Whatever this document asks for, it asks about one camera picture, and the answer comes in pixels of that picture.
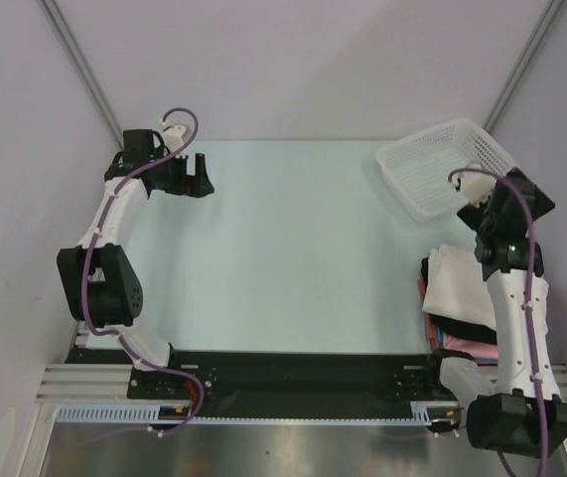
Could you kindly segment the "white t shirt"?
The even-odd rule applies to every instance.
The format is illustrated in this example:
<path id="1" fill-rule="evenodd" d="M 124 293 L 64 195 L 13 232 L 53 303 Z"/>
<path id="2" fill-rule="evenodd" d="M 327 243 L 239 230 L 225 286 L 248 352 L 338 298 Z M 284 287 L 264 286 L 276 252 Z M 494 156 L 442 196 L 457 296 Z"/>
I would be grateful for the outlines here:
<path id="1" fill-rule="evenodd" d="M 422 310 L 496 330 L 481 265 L 469 250 L 449 244 L 442 243 L 430 250 Z"/>

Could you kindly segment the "white perforated plastic basket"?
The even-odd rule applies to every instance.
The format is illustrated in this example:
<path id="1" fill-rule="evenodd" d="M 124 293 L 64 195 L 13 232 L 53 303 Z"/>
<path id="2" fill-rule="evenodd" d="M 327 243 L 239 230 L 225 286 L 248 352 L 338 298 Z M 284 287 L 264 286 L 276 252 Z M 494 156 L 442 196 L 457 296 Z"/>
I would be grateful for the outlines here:
<path id="1" fill-rule="evenodd" d="M 516 166 L 484 129 L 466 118 L 452 119 L 385 145 L 376 151 L 375 160 L 385 183 L 418 223 L 466 204 L 447 181 L 452 171 L 479 166 L 504 175 Z"/>

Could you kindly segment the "right aluminium frame post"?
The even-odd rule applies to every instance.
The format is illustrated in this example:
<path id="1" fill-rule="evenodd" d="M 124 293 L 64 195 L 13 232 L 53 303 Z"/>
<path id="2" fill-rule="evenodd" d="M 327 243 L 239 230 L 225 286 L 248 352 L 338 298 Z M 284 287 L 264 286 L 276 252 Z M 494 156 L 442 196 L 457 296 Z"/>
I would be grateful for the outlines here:
<path id="1" fill-rule="evenodd" d="M 483 129 L 489 134 L 496 131 L 505 117 L 566 7 L 566 0 L 550 0 L 546 3 L 483 124 Z"/>

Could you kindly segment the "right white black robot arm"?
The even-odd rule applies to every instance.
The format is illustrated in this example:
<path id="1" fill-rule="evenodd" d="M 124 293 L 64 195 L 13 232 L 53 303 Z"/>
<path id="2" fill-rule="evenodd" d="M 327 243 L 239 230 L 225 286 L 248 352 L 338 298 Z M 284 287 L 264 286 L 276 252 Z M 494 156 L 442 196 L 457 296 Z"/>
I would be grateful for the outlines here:
<path id="1" fill-rule="evenodd" d="M 567 402 L 547 350 L 548 283 L 535 223 L 554 202 L 518 168 L 505 175 L 456 169 L 449 182 L 467 200 L 458 218 L 476 234 L 475 257 L 496 320 L 497 375 L 483 377 L 466 353 L 435 353 L 423 374 L 433 398 L 451 393 L 464 411 L 470 444 L 531 457 L 544 467 L 567 438 Z"/>

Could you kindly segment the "left aluminium frame post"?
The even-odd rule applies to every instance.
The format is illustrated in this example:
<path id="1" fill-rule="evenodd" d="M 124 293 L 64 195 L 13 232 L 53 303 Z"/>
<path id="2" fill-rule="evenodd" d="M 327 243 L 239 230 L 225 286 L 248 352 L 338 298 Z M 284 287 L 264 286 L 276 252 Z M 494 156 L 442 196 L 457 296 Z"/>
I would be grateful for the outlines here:
<path id="1" fill-rule="evenodd" d="M 120 122 L 116 118 L 113 107 L 99 84 L 59 2 L 55 0 L 37 0 L 36 3 L 41 8 L 45 19 L 52 28 L 69 63 L 85 89 L 90 102 L 93 104 L 102 123 L 108 130 L 110 137 L 119 147 L 122 147 L 123 132 Z"/>

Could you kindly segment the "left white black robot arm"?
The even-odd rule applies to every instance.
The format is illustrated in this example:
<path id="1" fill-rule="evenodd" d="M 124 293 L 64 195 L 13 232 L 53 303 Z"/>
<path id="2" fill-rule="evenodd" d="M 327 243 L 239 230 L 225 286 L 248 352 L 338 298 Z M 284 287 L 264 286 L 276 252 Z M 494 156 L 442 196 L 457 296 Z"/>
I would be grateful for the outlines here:
<path id="1" fill-rule="evenodd" d="M 126 248 L 153 193 L 197 199 L 213 193 L 204 154 L 195 155 L 195 171 L 188 171 L 183 151 L 193 137 L 186 126 L 168 122 L 159 131 L 124 131 L 123 148 L 104 173 L 104 194 L 89 229 L 76 246 L 57 255 L 71 317 L 94 336 L 115 340 L 136 369 L 153 370 L 149 383 L 166 398 L 183 389 L 185 374 L 169 363 L 170 343 L 142 322 L 143 286 Z"/>

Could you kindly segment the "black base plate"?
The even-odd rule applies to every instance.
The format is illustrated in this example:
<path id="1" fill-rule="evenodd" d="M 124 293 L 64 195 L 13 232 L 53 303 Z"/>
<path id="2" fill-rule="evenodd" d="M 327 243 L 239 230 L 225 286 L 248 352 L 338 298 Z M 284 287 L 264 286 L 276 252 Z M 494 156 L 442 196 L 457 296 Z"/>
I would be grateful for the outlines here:
<path id="1" fill-rule="evenodd" d="M 384 420 L 413 407 L 455 417 L 460 405 L 426 354 L 174 352 L 170 372 L 131 370 L 125 394 L 162 402 L 161 422 L 184 418 Z"/>

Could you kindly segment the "aluminium frame post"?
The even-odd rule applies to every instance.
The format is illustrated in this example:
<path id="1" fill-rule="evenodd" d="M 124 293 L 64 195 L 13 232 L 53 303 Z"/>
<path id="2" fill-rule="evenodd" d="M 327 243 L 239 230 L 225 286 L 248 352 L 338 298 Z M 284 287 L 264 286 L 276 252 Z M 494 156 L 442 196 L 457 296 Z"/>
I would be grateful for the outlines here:
<path id="1" fill-rule="evenodd" d="M 113 107 L 99 84 L 59 2 L 55 0 L 37 0 L 36 3 L 41 8 L 45 19 L 52 28 L 69 63 L 85 89 L 90 102 L 93 104 L 102 123 L 108 130 L 110 137 L 119 147 L 122 147 L 123 132 L 120 122 L 116 118 Z"/>
<path id="2" fill-rule="evenodd" d="M 496 131 L 505 117 L 566 7 L 566 0 L 550 0 L 546 3 L 483 124 L 483 129 L 489 134 Z"/>

